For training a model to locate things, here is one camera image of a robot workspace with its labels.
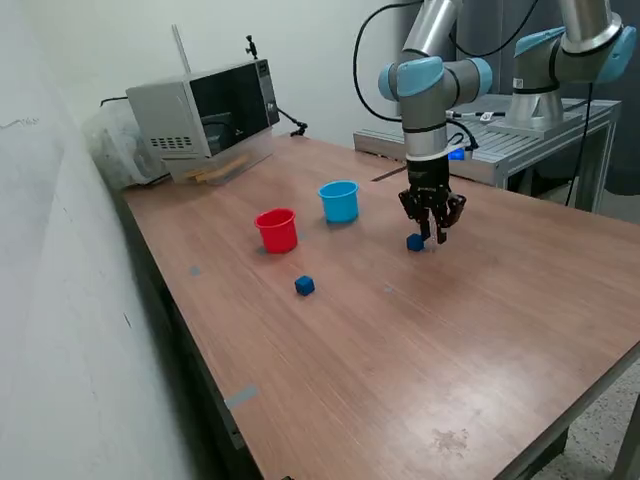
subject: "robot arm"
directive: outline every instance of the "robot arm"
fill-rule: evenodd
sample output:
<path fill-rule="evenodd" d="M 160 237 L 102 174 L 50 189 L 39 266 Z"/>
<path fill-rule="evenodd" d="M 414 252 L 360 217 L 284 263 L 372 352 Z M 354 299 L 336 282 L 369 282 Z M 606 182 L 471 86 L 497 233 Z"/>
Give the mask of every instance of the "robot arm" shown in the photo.
<path fill-rule="evenodd" d="M 402 51 L 378 79 L 382 95 L 400 103 L 409 189 L 400 201 L 420 225 L 422 239 L 436 221 L 438 243 L 444 229 L 458 221 L 466 199 L 449 188 L 448 154 L 459 146 L 447 141 L 446 111 L 475 100 L 491 88 L 489 64 L 479 58 L 443 62 L 437 55 L 462 8 L 462 0 L 425 0 Z"/>
<path fill-rule="evenodd" d="M 513 98 L 506 122 L 532 129 L 563 121 L 561 83 L 605 83 L 619 78 L 636 44 L 608 0 L 558 0 L 564 27 L 516 43 Z"/>
<path fill-rule="evenodd" d="M 516 44 L 514 94 L 506 121 L 540 126 L 563 120 L 560 82 L 605 82 L 625 70 L 636 30 L 623 27 L 609 0 L 558 0 L 565 27 L 529 35 Z M 382 95 L 400 103 L 409 189 L 400 200 L 409 218 L 430 237 L 429 216 L 443 229 L 460 217 L 466 199 L 449 188 L 446 110 L 489 91 L 492 71 L 480 58 L 443 62 L 437 54 L 463 0 L 425 0 L 404 45 L 400 62 L 378 79 Z"/>

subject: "plastic bag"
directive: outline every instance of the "plastic bag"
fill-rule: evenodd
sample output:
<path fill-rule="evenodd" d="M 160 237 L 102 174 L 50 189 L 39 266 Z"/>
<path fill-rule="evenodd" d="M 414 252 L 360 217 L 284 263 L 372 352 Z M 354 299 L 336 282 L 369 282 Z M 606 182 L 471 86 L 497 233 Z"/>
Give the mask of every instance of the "plastic bag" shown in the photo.
<path fill-rule="evenodd" d="M 93 161 L 112 188 L 145 185 L 168 173 L 144 145 L 128 100 L 105 103 L 82 131 Z"/>

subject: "cube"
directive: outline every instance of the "cube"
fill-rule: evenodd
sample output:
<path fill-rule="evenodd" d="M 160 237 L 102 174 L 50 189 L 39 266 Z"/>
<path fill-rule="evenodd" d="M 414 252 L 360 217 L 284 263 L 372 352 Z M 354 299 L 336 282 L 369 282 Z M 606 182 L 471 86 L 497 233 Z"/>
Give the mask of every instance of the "cube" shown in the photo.
<path fill-rule="evenodd" d="M 313 279 L 311 277 L 303 275 L 298 280 L 296 280 L 296 292 L 304 297 L 309 295 L 315 289 L 316 287 L 313 284 Z"/>
<path fill-rule="evenodd" d="M 424 250 L 424 240 L 419 233 L 412 233 L 407 237 L 407 248 L 412 252 L 420 252 Z"/>

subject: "red cup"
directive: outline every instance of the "red cup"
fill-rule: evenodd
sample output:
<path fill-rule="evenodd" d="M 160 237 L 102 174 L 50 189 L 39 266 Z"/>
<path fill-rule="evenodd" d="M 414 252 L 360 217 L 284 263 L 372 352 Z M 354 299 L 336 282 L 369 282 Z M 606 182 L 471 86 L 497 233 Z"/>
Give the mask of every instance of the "red cup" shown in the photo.
<path fill-rule="evenodd" d="M 275 208 L 256 217 L 256 227 L 262 235 L 264 248 L 269 253 L 286 253 L 298 245 L 294 219 L 296 212 L 288 208 Z"/>

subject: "metal table frame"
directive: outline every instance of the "metal table frame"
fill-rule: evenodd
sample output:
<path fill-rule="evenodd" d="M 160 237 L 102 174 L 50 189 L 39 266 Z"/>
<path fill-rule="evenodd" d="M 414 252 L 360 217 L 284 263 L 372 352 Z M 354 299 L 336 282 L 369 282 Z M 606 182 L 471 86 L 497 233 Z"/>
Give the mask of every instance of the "metal table frame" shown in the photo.
<path fill-rule="evenodd" d="M 456 111 L 505 111 L 511 97 L 508 95 L 486 95 L 481 99 L 456 107 Z M 565 110 L 586 114 L 586 105 L 578 99 L 563 99 Z M 611 148 L 615 138 L 616 125 L 620 116 L 621 102 L 594 100 L 591 105 L 587 145 L 585 146 L 582 168 L 577 186 L 576 208 L 596 212 L 602 200 Z M 453 175 L 507 188 L 512 175 L 536 165 L 550 155 L 580 141 L 584 124 L 581 123 L 547 140 L 497 133 L 487 130 L 487 124 L 476 120 L 463 122 L 474 134 L 480 148 L 473 152 L 473 158 L 464 162 L 450 162 Z M 460 130 L 447 126 L 448 135 Z M 374 129 L 362 129 L 353 134 L 355 149 L 397 160 L 404 160 L 404 137 L 398 124 L 380 123 Z"/>
<path fill-rule="evenodd" d="M 527 469 L 538 459 L 584 411 L 602 395 L 627 369 L 640 358 L 640 343 L 594 383 L 549 428 L 529 445 L 495 480 L 527 479 Z M 640 398 L 627 427 L 615 468 L 610 480 L 638 480 L 640 478 Z"/>

